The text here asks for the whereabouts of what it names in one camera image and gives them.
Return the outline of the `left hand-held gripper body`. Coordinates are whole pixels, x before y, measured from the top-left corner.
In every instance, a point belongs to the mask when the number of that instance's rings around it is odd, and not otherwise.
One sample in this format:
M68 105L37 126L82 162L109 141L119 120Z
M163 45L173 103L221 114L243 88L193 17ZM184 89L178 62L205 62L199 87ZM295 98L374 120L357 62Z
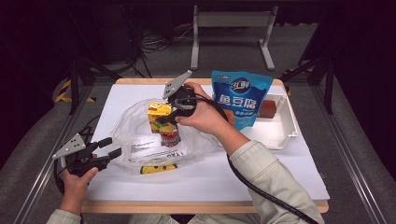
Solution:
M105 157L95 158L92 153L98 148L97 142L86 144L79 133L76 133L57 152L52 155L54 160L61 162L70 174L83 176L92 167L99 171L106 169Z

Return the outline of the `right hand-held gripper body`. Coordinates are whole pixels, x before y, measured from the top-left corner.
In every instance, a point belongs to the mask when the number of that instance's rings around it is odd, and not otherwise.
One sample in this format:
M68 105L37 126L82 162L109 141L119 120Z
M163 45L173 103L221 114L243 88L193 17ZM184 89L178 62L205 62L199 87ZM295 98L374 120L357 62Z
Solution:
M187 70L184 74L173 78L165 84L163 99L174 108L169 117L184 116L193 114L197 105L193 90L184 86L184 82L191 76L192 71Z

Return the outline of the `yellow drink carton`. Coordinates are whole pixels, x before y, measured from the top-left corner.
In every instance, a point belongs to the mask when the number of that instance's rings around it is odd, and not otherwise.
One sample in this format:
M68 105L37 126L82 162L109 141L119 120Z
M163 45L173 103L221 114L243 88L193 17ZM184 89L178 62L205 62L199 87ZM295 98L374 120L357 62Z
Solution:
M168 103L150 102L148 104L148 122L153 133L173 134L174 125L165 122L160 123L157 119L166 117L172 113L172 107Z

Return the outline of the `red candy cup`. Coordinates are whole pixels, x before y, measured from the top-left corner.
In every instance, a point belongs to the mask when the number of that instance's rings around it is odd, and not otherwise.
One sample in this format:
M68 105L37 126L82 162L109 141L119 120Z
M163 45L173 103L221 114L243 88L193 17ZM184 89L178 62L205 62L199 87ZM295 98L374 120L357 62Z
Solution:
M162 138L162 145L165 147L174 147L180 141L178 127L176 125L168 125L160 129L160 136Z

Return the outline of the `clear smiley-face plastic bag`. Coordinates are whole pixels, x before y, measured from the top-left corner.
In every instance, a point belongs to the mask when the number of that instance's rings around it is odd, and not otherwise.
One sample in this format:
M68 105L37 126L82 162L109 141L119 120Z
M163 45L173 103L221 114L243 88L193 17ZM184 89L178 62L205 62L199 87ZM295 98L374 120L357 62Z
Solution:
M113 143L121 148L118 165L134 175L154 174L193 164L215 151L218 144L214 137L179 124L173 125L178 127L181 141L174 147L163 146L160 134L149 126L150 102L166 103L147 99L130 106L112 131Z

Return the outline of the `blue snack packet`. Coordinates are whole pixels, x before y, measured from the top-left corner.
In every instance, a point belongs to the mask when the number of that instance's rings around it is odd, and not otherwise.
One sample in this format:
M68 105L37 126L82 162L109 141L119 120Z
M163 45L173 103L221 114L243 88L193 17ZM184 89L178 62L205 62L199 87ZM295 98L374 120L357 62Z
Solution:
M228 115L228 121L239 131L252 127L273 78L249 72L213 71L213 100Z

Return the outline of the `copper brown box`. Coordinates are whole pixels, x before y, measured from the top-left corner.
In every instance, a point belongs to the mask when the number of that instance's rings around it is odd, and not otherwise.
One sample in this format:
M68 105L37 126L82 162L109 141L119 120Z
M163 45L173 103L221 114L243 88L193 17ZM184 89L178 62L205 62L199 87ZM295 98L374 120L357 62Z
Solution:
M272 100L264 100L258 117L265 119L273 119L276 114L276 102Z

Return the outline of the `white plastic bin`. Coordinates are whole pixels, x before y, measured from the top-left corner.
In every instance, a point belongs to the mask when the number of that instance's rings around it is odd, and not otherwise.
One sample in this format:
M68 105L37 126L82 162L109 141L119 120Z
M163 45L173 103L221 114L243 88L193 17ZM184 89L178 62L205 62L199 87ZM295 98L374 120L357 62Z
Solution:
M242 129L241 133L262 142L270 150L282 150L299 135L296 118L286 94L269 92L265 99L276 103L275 116L272 119L256 118L254 125Z

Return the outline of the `person's right hand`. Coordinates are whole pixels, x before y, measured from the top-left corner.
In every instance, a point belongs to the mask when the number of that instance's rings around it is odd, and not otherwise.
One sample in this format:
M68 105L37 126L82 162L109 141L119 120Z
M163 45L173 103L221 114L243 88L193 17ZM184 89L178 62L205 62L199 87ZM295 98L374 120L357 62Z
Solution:
M193 114L189 117L176 117L176 121L184 126L190 126L203 133L218 136L229 127L230 123L210 104L198 101Z

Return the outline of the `person's left hand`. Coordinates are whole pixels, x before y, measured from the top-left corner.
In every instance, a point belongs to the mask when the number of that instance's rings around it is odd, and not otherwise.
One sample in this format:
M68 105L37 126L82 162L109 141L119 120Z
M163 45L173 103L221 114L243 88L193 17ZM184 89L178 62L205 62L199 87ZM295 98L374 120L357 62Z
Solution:
M87 194L89 183L98 173L96 167L91 168L83 176L72 175L68 170L63 171L64 196L72 202L83 202Z

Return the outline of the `yellow black hazard tape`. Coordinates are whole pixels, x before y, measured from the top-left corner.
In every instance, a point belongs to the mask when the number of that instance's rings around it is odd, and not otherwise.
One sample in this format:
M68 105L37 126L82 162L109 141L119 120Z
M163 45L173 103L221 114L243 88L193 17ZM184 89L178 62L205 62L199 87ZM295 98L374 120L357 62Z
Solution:
M54 102L67 102L72 103L72 98L66 96L66 92L68 88L71 86L71 79L67 79L64 84L62 85L59 94L56 96ZM88 97L86 100L87 103L95 103L95 97Z

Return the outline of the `black metal stand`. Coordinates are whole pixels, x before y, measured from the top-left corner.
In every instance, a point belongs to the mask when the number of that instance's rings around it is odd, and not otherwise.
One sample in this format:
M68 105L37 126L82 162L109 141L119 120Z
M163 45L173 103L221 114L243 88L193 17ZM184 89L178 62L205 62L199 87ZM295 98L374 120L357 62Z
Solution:
M328 113L331 114L334 73L332 60L330 58L320 57L311 60L298 66L293 70L285 71L279 79L282 82L286 82L309 68L312 68L312 72L307 78L307 83L310 86L317 86L319 82L325 77L324 105Z
M120 75L110 71L99 63L95 63L88 58L75 56L70 61L70 79L71 79L71 109L70 114L73 115L80 103L78 82L81 80L84 85L92 85L95 82L95 77L91 68L98 70L104 75L113 78L114 80L118 80Z

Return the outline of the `white table cover sheet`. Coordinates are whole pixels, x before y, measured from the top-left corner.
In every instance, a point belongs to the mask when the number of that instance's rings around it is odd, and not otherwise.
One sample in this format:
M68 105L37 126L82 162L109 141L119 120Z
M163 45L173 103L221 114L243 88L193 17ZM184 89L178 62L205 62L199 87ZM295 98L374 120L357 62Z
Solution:
M272 86L269 92L286 94L279 85ZM149 98L159 99L162 95L162 85L113 85L92 139L98 141L110 136L128 107ZM290 140L284 149L271 152L288 167L312 200L326 202L330 196L300 134L298 123L297 128L299 135L295 139ZM87 199L93 202L155 203L234 203L251 200L247 187L234 175L225 151L220 147L198 162L157 174L134 175L112 161L91 182Z

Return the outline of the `grey metal stand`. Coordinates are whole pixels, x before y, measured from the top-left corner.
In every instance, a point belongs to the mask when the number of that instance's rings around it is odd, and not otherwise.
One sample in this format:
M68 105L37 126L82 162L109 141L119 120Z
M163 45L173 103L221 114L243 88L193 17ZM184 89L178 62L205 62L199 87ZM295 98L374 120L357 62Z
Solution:
M266 67L275 70L275 64L268 49L269 39L275 25L278 7L264 11L200 11L193 9L191 50L191 69L197 70L199 63L199 28L200 27L264 27L264 38L258 40Z

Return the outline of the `aluminium frame rail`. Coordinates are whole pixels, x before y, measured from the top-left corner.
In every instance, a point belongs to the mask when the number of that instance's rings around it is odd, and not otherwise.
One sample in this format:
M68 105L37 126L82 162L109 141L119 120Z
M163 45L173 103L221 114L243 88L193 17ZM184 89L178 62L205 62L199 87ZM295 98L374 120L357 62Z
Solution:
M78 119L80 111L82 110L82 107L84 106L84 103L86 99L90 96L91 92L92 86L86 86L81 88L80 96L78 97L79 103L77 105L77 108L75 109L75 112L72 115L68 114L68 117L66 118L62 129L58 134L57 139L46 158L46 161L44 162L42 168L39 170L36 176L35 183L31 187L29 194L27 195L19 213L16 215L12 224L27 224L29 218L35 211L35 207L44 189L49 183L50 178L52 177L52 155L63 143L67 141L67 138L70 135L76 120Z
M373 224L388 224L380 207L378 206L374 194L372 193L366 181L366 178L362 174L359 165L350 151L349 145L347 144L347 141L343 136L338 123L336 122L334 116L328 112L327 107L324 104L324 96L321 93L319 87L312 87L311 91L317 101L318 106L320 107L321 113L330 127L332 135L335 138L339 154L344 165L346 166L349 176L351 177L351 180L361 198L369 218Z

